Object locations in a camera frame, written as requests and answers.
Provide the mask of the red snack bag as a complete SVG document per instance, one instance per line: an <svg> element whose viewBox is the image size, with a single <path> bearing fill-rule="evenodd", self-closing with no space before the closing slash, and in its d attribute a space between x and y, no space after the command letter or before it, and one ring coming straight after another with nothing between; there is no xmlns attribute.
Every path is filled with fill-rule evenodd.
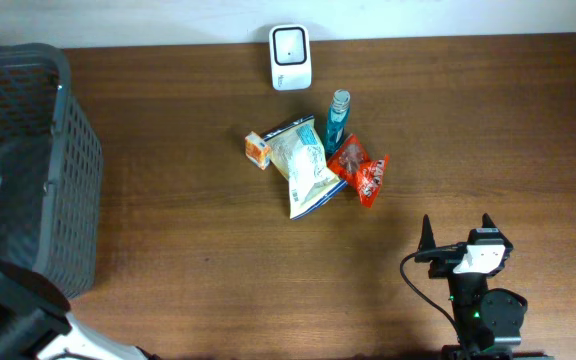
<svg viewBox="0 0 576 360"><path fill-rule="evenodd" d="M358 137L350 134L327 165L356 190L364 207L371 208L383 185L389 160L388 155L372 159Z"/></svg>

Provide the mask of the blue drink bottle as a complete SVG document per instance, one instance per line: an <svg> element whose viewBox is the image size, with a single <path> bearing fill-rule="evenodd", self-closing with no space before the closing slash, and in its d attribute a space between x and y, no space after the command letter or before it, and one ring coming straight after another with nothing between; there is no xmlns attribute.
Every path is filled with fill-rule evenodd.
<svg viewBox="0 0 576 360"><path fill-rule="evenodd" d="M324 149L327 157L332 156L343 142L350 101L351 95L347 90L339 89L333 94L325 126Z"/></svg>

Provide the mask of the cream blue chips bag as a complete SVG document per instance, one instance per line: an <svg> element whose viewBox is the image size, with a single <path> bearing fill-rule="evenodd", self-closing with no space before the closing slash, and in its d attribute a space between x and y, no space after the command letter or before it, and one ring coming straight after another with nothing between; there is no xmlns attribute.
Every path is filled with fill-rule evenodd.
<svg viewBox="0 0 576 360"><path fill-rule="evenodd" d="M262 139L271 148L270 161L288 181L291 220L325 205L347 186L327 165L313 115L280 125Z"/></svg>

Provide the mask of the small orange box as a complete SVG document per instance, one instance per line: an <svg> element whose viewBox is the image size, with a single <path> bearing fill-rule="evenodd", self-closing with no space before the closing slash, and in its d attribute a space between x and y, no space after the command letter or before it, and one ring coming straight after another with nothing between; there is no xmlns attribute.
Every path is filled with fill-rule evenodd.
<svg viewBox="0 0 576 360"><path fill-rule="evenodd" d="M245 155L258 168L265 170L270 164L271 147L255 132L245 137Z"/></svg>

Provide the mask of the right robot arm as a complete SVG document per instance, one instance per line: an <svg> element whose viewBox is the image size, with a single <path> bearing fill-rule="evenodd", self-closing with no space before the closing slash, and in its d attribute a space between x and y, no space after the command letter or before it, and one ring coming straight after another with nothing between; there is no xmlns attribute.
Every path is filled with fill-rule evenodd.
<svg viewBox="0 0 576 360"><path fill-rule="evenodd" d="M494 224L488 214L482 225L472 229L464 242L436 244L428 216L422 220L417 250L400 263L404 282L451 324L458 343L445 345L441 359L547 359L543 352L516 353L522 342L521 327L528 311L525 297L504 288L491 288L488 280L505 267L514 250L513 244ZM432 301L405 274L409 260L429 265L430 279L448 282L452 311Z"/></svg>

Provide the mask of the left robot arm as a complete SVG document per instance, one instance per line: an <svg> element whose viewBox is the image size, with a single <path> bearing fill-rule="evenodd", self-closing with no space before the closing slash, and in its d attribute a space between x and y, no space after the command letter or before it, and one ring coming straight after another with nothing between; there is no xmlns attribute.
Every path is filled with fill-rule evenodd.
<svg viewBox="0 0 576 360"><path fill-rule="evenodd" d="M157 356L113 341L79 322L44 276L0 260L0 359L148 360Z"/></svg>

